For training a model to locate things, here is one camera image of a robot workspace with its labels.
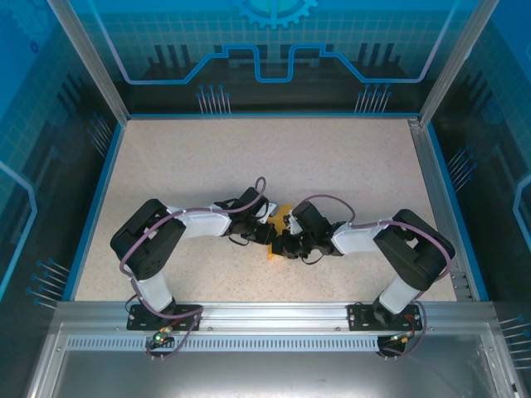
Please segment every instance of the speckled work surface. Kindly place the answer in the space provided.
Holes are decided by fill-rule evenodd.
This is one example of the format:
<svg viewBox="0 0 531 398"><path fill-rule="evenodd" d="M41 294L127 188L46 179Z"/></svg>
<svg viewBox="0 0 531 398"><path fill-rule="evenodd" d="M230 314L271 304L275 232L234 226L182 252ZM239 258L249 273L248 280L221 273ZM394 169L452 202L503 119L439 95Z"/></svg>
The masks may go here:
<svg viewBox="0 0 531 398"><path fill-rule="evenodd" d="M109 242L145 201L205 206L238 197L259 176L267 178L267 197L279 203L331 193L354 206L357 222L406 207L434 225L406 120L131 121L76 300L131 296ZM349 217L334 201L314 204L330 221ZM325 257L313 266L266 257L264 246L197 238L180 242L163 272L177 301L371 301L394 276L380 253ZM434 284L423 299L455 301L450 279Z"/></svg>

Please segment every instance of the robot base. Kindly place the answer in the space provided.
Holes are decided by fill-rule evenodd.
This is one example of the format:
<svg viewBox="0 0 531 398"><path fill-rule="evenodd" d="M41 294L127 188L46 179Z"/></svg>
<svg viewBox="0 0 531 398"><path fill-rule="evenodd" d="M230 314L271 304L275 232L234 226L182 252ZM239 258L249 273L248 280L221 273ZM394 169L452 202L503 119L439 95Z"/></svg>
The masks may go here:
<svg viewBox="0 0 531 398"><path fill-rule="evenodd" d="M173 309L173 315L187 313L199 309L200 307L200 305L176 305ZM192 325L193 319L194 317L188 317L179 320L178 323L172 325L172 330L186 332ZM129 310L127 330L147 330L155 332L160 328L168 326L171 322L172 319L159 318L149 312L142 304L135 304L132 305ZM200 323L201 321L197 322L193 330L199 330Z"/></svg>
<svg viewBox="0 0 531 398"><path fill-rule="evenodd" d="M347 306L348 329L351 332L379 332L390 330L396 332L409 332L412 330L412 325L406 319L406 315L413 316L413 319L415 319L415 331L421 331L421 314L416 305L407 305L391 322L389 328L385 328L374 317L374 307L371 304L357 303Z"/></svg>

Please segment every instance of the glass panel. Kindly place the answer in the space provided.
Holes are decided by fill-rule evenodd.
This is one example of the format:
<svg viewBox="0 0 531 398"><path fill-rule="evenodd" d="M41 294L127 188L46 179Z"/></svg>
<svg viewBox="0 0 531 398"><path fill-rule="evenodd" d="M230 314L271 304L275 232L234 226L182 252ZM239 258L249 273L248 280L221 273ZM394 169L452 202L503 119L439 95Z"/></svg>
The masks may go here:
<svg viewBox="0 0 531 398"><path fill-rule="evenodd" d="M529 17L531 3L499 2L433 120L485 286L502 321L521 313L528 322L531 318ZM507 331L514 335L509 342L528 340L520 320L505 326L516 327ZM520 347L525 349L514 359L528 357L529 345ZM522 371L529 388L530 373Z"/></svg>
<svg viewBox="0 0 531 398"><path fill-rule="evenodd" d="M0 54L0 396L7 397L27 387L116 119L46 1L0 2Z"/></svg>
<svg viewBox="0 0 531 398"><path fill-rule="evenodd" d="M72 3L132 113L380 114L421 108L476 0Z"/></svg>

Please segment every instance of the yellow object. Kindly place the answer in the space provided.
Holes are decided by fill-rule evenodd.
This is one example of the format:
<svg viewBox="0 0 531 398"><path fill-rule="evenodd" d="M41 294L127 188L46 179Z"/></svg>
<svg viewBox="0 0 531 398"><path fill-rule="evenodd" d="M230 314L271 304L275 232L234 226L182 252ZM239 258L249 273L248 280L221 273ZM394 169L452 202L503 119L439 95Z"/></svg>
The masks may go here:
<svg viewBox="0 0 531 398"><path fill-rule="evenodd" d="M293 205L284 204L279 205L279 210L275 214L275 216L271 217L268 221L275 224L275 230L277 235L280 235L282 233L282 230L285 229L285 223L284 223L284 216L286 216L291 209L293 209ZM271 260L273 259L275 255L271 251L271 245L267 246L267 259Z"/></svg>

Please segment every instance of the gear graphic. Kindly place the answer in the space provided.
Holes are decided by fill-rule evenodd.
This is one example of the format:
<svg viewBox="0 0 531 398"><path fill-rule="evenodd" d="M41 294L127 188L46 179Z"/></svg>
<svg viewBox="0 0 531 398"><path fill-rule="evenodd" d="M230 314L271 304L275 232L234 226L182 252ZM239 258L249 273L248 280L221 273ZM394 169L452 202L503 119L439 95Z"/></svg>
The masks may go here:
<svg viewBox="0 0 531 398"><path fill-rule="evenodd" d="M18 26L32 40L36 40L48 27L46 0L0 0L0 11L11 11Z"/></svg>
<svg viewBox="0 0 531 398"><path fill-rule="evenodd" d="M233 0L240 10L240 17L247 17L249 23L258 22L260 28L279 25L287 28L299 23L300 17L307 17L309 9L317 6L317 0Z"/></svg>

